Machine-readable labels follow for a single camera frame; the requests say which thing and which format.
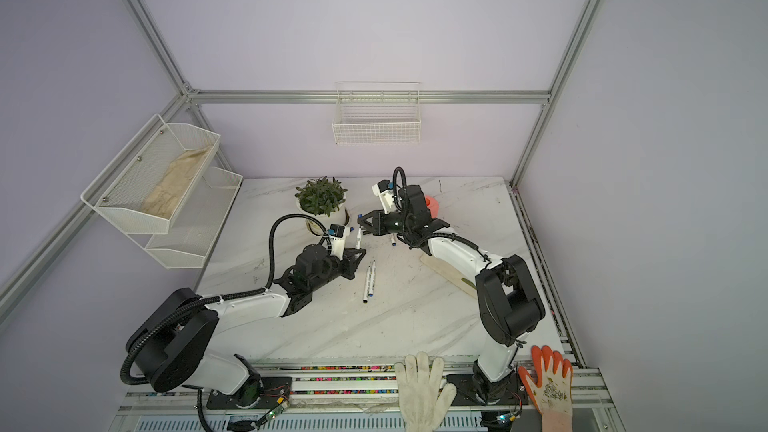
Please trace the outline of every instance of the pink object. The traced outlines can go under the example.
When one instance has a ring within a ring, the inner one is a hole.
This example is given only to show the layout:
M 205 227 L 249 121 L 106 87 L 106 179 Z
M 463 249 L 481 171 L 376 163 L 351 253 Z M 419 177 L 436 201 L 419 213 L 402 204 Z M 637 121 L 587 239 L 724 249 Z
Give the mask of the pink object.
M 437 203 L 434 197 L 424 196 L 424 199 L 427 200 L 427 208 L 429 209 L 432 218 L 437 218 L 437 211 L 440 210 L 440 204 Z

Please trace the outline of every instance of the white mesh basket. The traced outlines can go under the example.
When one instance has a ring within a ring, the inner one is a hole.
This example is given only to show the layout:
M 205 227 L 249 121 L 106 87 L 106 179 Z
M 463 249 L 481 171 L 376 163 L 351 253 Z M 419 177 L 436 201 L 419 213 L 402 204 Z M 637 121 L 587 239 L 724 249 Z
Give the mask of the white mesh basket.
M 418 143 L 421 133 L 418 91 L 339 92 L 333 119 L 337 144 Z
M 219 134 L 185 123 L 165 123 L 92 207 L 123 234 L 168 234 L 219 149 Z M 186 150 L 210 146 L 186 192 L 169 218 L 141 211 L 144 200 L 165 175 L 170 163 Z
M 208 167 L 168 234 L 153 235 L 144 250 L 166 268 L 202 268 L 243 176 Z

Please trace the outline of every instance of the beige cloth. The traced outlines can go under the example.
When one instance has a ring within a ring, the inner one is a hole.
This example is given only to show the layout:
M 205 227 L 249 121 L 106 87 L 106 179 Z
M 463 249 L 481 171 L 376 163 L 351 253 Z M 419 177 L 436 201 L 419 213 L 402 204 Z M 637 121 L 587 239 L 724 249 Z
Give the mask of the beige cloth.
M 187 150 L 171 162 L 163 179 L 144 200 L 141 211 L 151 216 L 170 218 L 212 148 Z

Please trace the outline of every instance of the potted plant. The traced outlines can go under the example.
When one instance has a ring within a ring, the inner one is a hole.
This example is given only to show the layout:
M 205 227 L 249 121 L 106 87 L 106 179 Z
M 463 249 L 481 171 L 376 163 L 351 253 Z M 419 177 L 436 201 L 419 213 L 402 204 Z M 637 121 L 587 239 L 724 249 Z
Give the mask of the potted plant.
M 306 186 L 296 187 L 299 192 L 296 194 L 296 206 L 310 216 L 319 220 L 326 229 L 331 224 L 345 226 L 350 220 L 346 213 L 346 207 L 343 203 L 346 200 L 346 188 L 341 187 L 341 182 L 335 177 L 328 180 L 328 177 L 318 178 L 317 180 L 307 180 Z M 310 231 L 315 235 L 322 235 L 322 231 L 312 221 L 306 221 Z

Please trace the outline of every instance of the white marble tabletop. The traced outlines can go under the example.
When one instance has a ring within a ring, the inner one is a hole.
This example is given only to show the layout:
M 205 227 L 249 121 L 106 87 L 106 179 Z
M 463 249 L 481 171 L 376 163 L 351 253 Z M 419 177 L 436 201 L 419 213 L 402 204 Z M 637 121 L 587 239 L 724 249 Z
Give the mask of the white marble tabletop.
M 371 186 L 381 178 L 341 178 L 348 188 L 346 206 L 350 225 L 358 214 L 381 208 Z M 197 287 L 198 294 L 222 294 L 264 285 L 269 272 L 267 237 L 274 221 L 298 212 L 295 187 L 304 178 L 243 180 L 240 193 Z M 439 217 L 480 247 L 502 256 L 517 254 L 536 274 L 501 177 L 415 177 L 425 194 L 437 199 Z M 275 235 L 276 277 L 296 260 L 304 246 L 316 243 L 301 219 L 284 221 Z M 354 240 L 347 243 L 354 246 Z M 261 363 L 391 364 L 420 350 L 446 361 L 475 360 L 487 334 L 475 299 L 421 264 L 421 252 L 408 250 L 389 236 L 365 235 L 367 254 L 355 279 L 336 278 L 316 291 L 312 302 L 286 318 L 242 324 L 215 335 L 210 347 L 225 354 L 241 354 Z M 366 269 L 376 260 L 374 297 L 362 302 Z M 552 316 L 539 322 L 528 336 L 517 360 L 530 360 L 532 345 L 562 351 Z

